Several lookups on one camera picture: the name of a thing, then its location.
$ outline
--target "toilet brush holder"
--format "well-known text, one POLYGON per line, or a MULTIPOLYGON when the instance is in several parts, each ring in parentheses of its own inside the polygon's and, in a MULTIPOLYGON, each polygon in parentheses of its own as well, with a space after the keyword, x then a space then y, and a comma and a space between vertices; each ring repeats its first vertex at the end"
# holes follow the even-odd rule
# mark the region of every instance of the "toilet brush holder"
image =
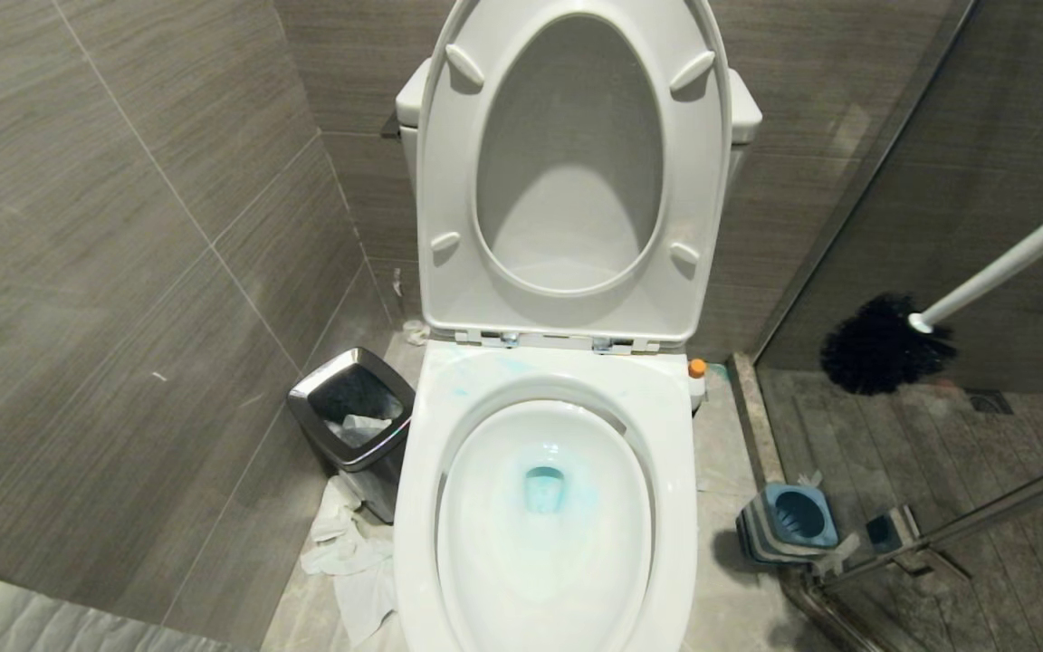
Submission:
POLYGON ((758 494, 775 538, 791 546, 823 550, 840 545, 827 497, 816 487, 770 484, 758 494))

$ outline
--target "blue water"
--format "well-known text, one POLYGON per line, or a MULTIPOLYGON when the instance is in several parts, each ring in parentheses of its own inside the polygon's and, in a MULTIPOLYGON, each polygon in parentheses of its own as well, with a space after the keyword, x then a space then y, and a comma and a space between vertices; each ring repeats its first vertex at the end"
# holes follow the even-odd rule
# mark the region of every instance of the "blue water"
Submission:
POLYGON ((561 470, 535 466, 525 475, 525 506, 535 514, 554 514, 562 508, 566 478, 561 470))

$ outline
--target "toilet brush handle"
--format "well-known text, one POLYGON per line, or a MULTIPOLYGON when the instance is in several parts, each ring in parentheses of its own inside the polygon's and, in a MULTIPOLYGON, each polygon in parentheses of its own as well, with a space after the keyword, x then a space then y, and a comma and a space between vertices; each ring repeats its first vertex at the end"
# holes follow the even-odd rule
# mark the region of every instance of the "toilet brush handle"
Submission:
POLYGON ((932 327, 947 319, 956 310, 980 298, 983 294, 1017 275, 1042 257, 1043 223, 1033 234, 1003 252, 1003 256, 992 261, 989 267, 981 269, 976 276, 969 277, 960 288, 948 292, 947 296, 931 305, 928 310, 924 310, 923 313, 912 313, 909 323, 919 332, 930 333, 932 327))

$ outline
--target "gray tile wall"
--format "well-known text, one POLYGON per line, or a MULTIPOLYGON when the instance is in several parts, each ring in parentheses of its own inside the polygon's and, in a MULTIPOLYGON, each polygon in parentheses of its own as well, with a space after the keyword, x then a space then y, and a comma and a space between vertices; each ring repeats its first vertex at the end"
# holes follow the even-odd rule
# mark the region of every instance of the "gray tile wall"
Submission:
MULTIPOLYGON (((878 292, 937 300, 1043 223, 1043 0, 983 3, 765 357, 815 368, 878 292)), ((953 315, 949 380, 1043 393, 1043 260, 953 315)))
POLYGON ((0 578, 258 645, 377 293, 266 0, 0 0, 0 578))
MULTIPOLYGON (((276 0, 361 242, 382 269, 416 273, 414 198, 401 146, 378 134, 434 48, 451 0, 276 0)), ((820 228, 964 0, 712 0, 730 64, 765 128, 724 212, 692 352, 752 349, 820 228)), ((405 285, 406 293, 417 292, 405 285)), ((390 293, 387 285, 381 291, 390 293)), ((419 305, 408 296, 406 306, 419 305)))

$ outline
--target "toilet tank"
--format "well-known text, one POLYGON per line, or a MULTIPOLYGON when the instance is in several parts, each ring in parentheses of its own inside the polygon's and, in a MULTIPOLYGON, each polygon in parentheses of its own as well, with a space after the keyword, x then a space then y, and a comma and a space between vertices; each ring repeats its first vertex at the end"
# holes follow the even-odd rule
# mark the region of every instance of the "toilet tank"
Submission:
MULTIPOLYGON (((421 99, 426 95, 430 61, 431 58, 426 58, 421 62, 413 77, 396 94, 396 120, 401 124, 402 145, 405 147, 405 161, 409 165, 409 180, 413 183, 413 190, 417 190, 417 125, 421 124, 421 99)), ((731 86, 731 160, 727 187, 732 189, 746 149, 754 142, 758 123, 762 122, 762 113, 758 111, 758 104, 754 103, 754 98, 739 74, 733 70, 728 73, 731 86)))

